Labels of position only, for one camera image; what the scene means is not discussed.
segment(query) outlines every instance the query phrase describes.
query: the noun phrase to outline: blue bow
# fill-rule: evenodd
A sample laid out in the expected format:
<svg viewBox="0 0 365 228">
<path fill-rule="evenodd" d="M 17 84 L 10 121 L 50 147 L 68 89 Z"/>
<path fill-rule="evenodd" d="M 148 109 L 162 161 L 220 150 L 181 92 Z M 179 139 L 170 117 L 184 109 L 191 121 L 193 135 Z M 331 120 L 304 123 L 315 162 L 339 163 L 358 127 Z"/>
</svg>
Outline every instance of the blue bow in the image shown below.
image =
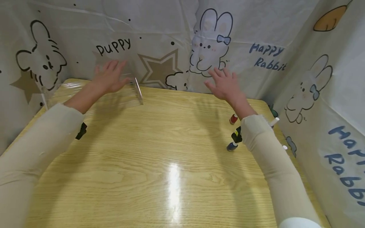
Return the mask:
<svg viewBox="0 0 365 228">
<path fill-rule="evenodd" d="M 319 91 L 317 90 L 316 85 L 312 85 L 309 91 L 313 93 L 313 99 L 316 101 L 319 98 Z"/>
<path fill-rule="evenodd" d="M 224 37 L 222 35 L 218 35 L 217 36 L 217 42 L 218 43 L 224 42 L 226 45 L 228 45 L 231 42 L 231 38 L 229 36 Z"/>
</svg>

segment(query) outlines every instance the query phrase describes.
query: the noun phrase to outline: white peg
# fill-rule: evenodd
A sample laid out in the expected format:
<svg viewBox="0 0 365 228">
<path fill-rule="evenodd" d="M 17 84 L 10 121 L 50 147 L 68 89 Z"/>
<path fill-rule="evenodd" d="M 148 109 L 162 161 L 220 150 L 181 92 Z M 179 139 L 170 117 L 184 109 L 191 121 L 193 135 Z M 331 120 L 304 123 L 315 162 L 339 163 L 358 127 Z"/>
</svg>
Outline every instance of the white peg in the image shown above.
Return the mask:
<svg viewBox="0 0 365 228">
<path fill-rule="evenodd" d="M 275 119 L 269 123 L 270 127 L 273 127 L 279 120 L 278 117 L 275 117 Z"/>
</svg>

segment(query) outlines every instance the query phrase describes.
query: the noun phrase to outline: right hand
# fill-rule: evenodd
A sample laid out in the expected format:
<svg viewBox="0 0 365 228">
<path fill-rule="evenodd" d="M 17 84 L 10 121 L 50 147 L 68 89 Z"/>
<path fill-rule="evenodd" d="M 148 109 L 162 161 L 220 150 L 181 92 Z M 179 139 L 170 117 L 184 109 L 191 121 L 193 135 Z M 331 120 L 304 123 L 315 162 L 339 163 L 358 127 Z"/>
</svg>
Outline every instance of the right hand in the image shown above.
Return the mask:
<svg viewBox="0 0 365 228">
<path fill-rule="evenodd" d="M 227 68 L 221 71 L 216 67 L 208 73 L 214 79 L 215 85 L 208 80 L 204 84 L 218 99 L 225 100 L 231 106 L 246 99 L 246 95 L 239 89 L 236 73 L 231 74 Z"/>
</svg>

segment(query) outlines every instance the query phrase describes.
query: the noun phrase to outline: small bottle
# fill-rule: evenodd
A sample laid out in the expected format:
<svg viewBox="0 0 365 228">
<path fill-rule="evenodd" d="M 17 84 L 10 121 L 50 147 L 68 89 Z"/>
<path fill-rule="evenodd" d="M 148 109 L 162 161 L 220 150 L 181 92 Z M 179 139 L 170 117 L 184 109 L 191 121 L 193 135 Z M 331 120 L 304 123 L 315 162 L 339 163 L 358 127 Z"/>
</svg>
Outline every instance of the small bottle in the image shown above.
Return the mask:
<svg viewBox="0 0 365 228">
<path fill-rule="evenodd" d="M 270 123 L 269 123 L 269 125 L 270 125 L 270 127 L 271 128 L 274 128 L 274 125 L 279 121 L 280 119 L 278 118 L 278 117 L 276 117 L 273 121 L 271 121 Z"/>
<path fill-rule="evenodd" d="M 238 147 L 238 144 L 237 143 L 231 142 L 230 144 L 228 144 L 227 150 L 228 151 L 234 151 L 237 147 Z"/>
<path fill-rule="evenodd" d="M 236 114 L 233 114 L 231 118 L 229 119 L 230 124 L 234 124 L 238 120 L 238 116 Z"/>
</svg>

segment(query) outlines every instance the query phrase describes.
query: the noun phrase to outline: carrot illustration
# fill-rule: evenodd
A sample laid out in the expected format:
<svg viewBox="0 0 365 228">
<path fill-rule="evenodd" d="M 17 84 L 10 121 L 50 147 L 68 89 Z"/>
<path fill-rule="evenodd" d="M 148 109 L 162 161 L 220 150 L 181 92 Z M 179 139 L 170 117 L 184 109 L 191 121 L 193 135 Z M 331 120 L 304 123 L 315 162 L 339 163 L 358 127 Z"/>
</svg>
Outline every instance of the carrot illustration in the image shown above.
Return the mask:
<svg viewBox="0 0 365 228">
<path fill-rule="evenodd" d="M 314 24 L 313 30 L 317 32 L 328 32 L 333 30 L 337 26 L 338 22 L 341 20 L 342 16 L 345 14 L 351 2 L 352 0 L 347 5 L 336 7 L 325 13 Z"/>
</svg>

